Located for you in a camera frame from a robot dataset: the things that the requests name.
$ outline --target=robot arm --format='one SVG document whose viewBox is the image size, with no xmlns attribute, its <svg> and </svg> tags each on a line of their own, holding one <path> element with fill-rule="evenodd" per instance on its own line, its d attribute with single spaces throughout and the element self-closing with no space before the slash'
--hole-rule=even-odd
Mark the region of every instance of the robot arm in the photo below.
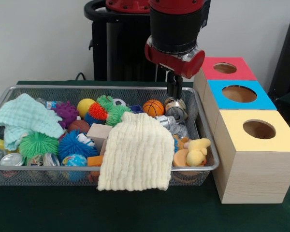
<svg viewBox="0 0 290 232">
<path fill-rule="evenodd" d="M 203 64 L 197 47 L 203 0 L 150 0 L 151 36 L 145 56 L 168 71 L 168 94 L 179 99 L 182 76 L 190 79 Z"/>
</svg>

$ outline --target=wooden block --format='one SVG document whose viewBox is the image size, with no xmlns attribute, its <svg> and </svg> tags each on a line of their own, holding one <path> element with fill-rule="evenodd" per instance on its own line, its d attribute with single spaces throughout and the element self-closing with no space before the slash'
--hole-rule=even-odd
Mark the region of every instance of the wooden block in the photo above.
<svg viewBox="0 0 290 232">
<path fill-rule="evenodd" d="M 102 148 L 100 151 L 100 156 L 104 156 L 104 154 L 105 154 L 106 143 L 107 143 L 107 139 L 103 141 Z"/>
<path fill-rule="evenodd" d="M 108 125 L 95 123 L 91 125 L 87 137 L 95 141 L 95 146 L 99 153 L 101 152 L 103 142 L 107 139 L 111 129 L 112 127 Z"/>
<path fill-rule="evenodd" d="M 275 110 L 220 110 L 213 171 L 222 203 L 282 203 L 290 186 L 290 128 Z"/>
<path fill-rule="evenodd" d="M 203 102 L 204 99 L 206 82 L 206 77 L 204 76 L 202 69 L 200 69 L 199 72 L 194 76 L 193 89 L 199 94 L 201 102 Z"/>
<path fill-rule="evenodd" d="M 208 80 L 203 108 L 212 134 L 215 134 L 219 109 L 276 110 L 257 81 L 233 80 Z"/>
<path fill-rule="evenodd" d="M 241 57 L 205 57 L 202 69 L 207 80 L 257 80 Z"/>
</svg>

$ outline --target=black cable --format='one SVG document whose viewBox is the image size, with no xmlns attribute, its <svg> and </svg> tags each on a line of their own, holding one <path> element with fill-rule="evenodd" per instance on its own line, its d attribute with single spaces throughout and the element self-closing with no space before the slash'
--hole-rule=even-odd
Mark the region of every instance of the black cable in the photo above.
<svg viewBox="0 0 290 232">
<path fill-rule="evenodd" d="M 78 80 L 79 76 L 82 76 L 83 79 L 84 79 L 84 81 L 86 80 L 85 75 L 84 75 L 82 72 L 80 72 L 80 73 L 76 76 L 76 79 L 75 79 L 76 81 Z"/>
</svg>

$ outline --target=green spiky ball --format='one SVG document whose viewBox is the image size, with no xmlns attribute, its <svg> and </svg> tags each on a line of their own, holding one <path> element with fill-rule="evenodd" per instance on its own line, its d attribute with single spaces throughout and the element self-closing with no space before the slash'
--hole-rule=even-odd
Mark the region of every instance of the green spiky ball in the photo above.
<svg viewBox="0 0 290 232">
<path fill-rule="evenodd" d="M 35 155 L 44 155 L 47 152 L 58 153 L 58 140 L 45 134 L 34 132 L 24 137 L 19 145 L 19 152 L 28 160 Z"/>
<path fill-rule="evenodd" d="M 106 112 L 114 108 L 113 98 L 111 96 L 102 95 L 98 97 L 97 102 Z"/>
<path fill-rule="evenodd" d="M 123 106 L 123 105 L 116 105 L 108 112 L 108 118 L 106 120 L 106 125 L 109 126 L 116 126 L 117 123 L 121 122 L 121 117 L 124 112 L 131 112 L 131 109 Z"/>
</svg>

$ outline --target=towel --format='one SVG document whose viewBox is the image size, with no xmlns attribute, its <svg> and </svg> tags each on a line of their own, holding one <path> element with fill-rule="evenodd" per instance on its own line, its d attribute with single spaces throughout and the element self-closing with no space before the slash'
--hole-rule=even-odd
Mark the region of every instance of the towel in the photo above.
<svg viewBox="0 0 290 232">
<path fill-rule="evenodd" d="M 28 94 L 21 94 L 0 108 L 0 126 L 5 126 L 4 148 L 16 150 L 21 139 L 34 131 L 59 138 L 64 133 L 57 123 L 61 120 Z"/>
<path fill-rule="evenodd" d="M 109 133 L 98 190 L 167 190 L 174 138 L 147 114 L 125 112 Z"/>
</svg>

